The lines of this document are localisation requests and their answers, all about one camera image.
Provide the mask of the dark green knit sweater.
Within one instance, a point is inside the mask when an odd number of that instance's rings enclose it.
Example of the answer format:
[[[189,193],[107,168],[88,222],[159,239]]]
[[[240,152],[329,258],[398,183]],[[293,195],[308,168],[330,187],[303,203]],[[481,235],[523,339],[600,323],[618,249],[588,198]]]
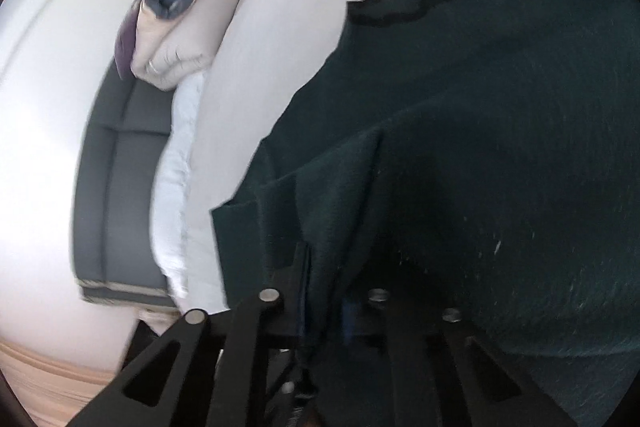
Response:
[[[362,0],[212,211],[230,306],[310,254],[311,340],[374,288],[463,315],[581,426],[639,369],[638,0]]]

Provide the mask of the grey padded headboard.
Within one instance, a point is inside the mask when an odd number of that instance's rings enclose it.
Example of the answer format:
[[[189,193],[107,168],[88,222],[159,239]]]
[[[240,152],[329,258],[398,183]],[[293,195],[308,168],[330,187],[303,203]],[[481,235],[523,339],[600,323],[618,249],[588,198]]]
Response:
[[[89,303],[176,309],[150,239],[152,188],[172,94],[111,64],[88,118],[76,176],[72,257]]]

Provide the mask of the white ruffled pillow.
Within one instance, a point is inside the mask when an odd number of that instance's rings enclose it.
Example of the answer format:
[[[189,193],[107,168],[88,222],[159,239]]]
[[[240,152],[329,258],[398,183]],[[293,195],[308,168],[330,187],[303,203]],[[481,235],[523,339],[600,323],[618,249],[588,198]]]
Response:
[[[154,260],[165,275],[170,295],[186,298],[186,198],[190,159],[206,72],[184,78],[172,94],[170,132],[155,171],[150,205],[150,242]]]

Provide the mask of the folded beige duvet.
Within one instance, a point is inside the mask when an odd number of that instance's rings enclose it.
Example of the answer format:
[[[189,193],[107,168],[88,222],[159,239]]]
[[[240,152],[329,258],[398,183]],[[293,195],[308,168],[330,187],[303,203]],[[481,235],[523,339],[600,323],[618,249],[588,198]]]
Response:
[[[160,20],[143,0],[130,75],[163,91],[206,69],[222,43],[240,0],[195,0],[175,20]]]

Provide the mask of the purple pillow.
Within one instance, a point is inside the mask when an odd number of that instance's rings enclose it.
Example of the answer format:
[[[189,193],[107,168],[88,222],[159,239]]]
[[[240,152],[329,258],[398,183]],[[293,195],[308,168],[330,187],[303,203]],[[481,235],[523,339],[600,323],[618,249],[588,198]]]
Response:
[[[120,79],[126,79],[131,72],[137,40],[137,23],[140,3],[134,3],[119,26],[114,44],[114,63]]]

